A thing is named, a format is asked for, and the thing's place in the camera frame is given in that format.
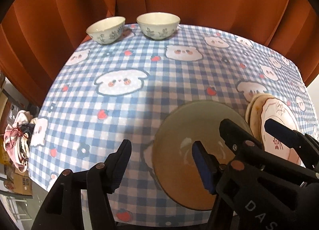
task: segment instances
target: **curtain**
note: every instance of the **curtain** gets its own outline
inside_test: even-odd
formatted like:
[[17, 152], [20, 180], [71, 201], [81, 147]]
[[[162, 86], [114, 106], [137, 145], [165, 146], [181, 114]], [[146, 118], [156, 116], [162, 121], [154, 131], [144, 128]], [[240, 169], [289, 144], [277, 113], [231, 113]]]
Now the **curtain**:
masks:
[[268, 46], [295, 62], [306, 86], [319, 73], [319, 19], [307, 0], [16, 0], [0, 25], [0, 67], [41, 105], [90, 24], [113, 15], [135, 23], [152, 11]]
[[0, 25], [0, 67], [41, 106], [86, 28], [115, 14], [115, 0], [15, 0]]

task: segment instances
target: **bundle of fabric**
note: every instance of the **bundle of fabric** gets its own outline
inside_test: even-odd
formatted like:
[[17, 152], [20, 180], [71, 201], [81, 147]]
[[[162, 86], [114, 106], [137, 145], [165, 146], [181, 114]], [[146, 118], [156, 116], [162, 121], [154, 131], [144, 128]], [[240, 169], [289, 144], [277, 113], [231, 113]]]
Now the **bundle of fabric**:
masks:
[[35, 119], [30, 112], [21, 110], [12, 125], [8, 124], [4, 133], [4, 149], [10, 156], [14, 166], [25, 172], [28, 167], [29, 147]]

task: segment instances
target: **cream bowl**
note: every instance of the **cream bowl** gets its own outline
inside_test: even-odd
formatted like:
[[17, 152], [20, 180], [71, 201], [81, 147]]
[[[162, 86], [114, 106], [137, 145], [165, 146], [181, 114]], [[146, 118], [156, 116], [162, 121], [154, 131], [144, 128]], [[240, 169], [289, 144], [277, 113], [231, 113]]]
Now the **cream bowl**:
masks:
[[102, 19], [89, 26], [87, 34], [100, 44], [111, 44], [122, 35], [124, 24], [124, 17]]
[[150, 12], [137, 17], [136, 19], [141, 31], [155, 40], [161, 40], [172, 35], [181, 19], [171, 13]]

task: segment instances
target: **blue checkered tablecloth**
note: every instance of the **blue checkered tablecloth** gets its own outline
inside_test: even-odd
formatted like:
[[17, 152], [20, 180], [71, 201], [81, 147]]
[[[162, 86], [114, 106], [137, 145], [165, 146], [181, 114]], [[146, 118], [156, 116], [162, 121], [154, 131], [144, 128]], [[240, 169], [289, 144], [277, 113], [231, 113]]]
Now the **blue checkered tablecloth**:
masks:
[[[144, 151], [178, 106], [213, 99], [244, 116], [257, 92], [287, 103], [301, 132], [317, 137], [300, 73], [279, 53], [206, 27], [179, 25], [173, 36], [153, 41], [138, 25], [126, 25], [111, 45], [82, 43], [60, 71], [39, 114], [42, 133], [37, 130], [39, 145], [31, 147], [30, 177], [49, 190], [64, 169], [87, 170], [129, 139], [131, 159], [109, 196], [115, 219], [141, 226], [205, 223], [210, 211], [181, 207], [160, 189]], [[85, 192], [82, 204], [85, 210]]]

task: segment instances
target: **gingham pattern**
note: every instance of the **gingham pattern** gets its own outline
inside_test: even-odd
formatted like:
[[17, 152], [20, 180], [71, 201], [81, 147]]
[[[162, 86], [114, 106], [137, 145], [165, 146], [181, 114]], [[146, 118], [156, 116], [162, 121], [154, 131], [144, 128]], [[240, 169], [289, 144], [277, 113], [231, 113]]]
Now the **gingham pattern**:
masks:
[[[265, 85], [269, 93], [282, 101], [290, 102], [302, 133], [312, 135], [317, 128], [309, 95], [297, 85], [300, 82], [304, 87], [297, 67], [291, 61], [289, 66], [285, 64], [277, 52], [257, 43], [247, 48], [236, 41], [235, 35], [205, 27], [180, 25], [174, 36], [162, 41], [147, 39], [138, 25], [127, 25], [126, 29], [131, 29], [134, 37], [105, 46], [92, 40], [81, 44], [77, 51], [90, 49], [88, 58], [63, 67], [48, 92], [39, 114], [49, 121], [45, 146], [32, 147], [29, 160], [29, 174], [43, 188], [49, 185], [52, 173], [60, 174], [66, 168], [74, 172], [87, 170], [115, 152], [123, 139], [129, 139], [130, 162], [121, 186], [109, 196], [115, 219], [119, 220], [116, 217], [119, 212], [126, 213], [130, 224], [142, 226], [205, 223], [210, 212], [185, 209], [168, 198], [156, 186], [141, 155], [172, 110], [191, 100], [214, 99], [244, 116], [248, 102], [237, 91], [236, 84], [253, 81]], [[205, 43], [204, 36], [216, 35], [230, 47], [215, 48]], [[168, 59], [167, 45], [194, 46], [203, 59], [196, 62]], [[151, 61], [154, 56], [161, 60]], [[268, 56], [273, 56], [282, 67], [272, 66]], [[263, 78], [260, 64], [272, 67], [279, 80]], [[98, 76], [131, 68], [149, 74], [141, 90], [118, 97], [97, 93], [94, 81]], [[68, 86], [67, 91], [62, 91], [64, 86]], [[208, 87], [214, 87], [217, 94], [208, 95]], [[296, 96], [303, 99], [304, 112], [296, 104]], [[104, 120], [97, 118], [101, 109], [108, 111]], [[56, 157], [50, 154], [54, 148]], [[87, 157], [79, 156], [81, 148], [89, 150]], [[82, 198], [86, 209], [85, 193]]]

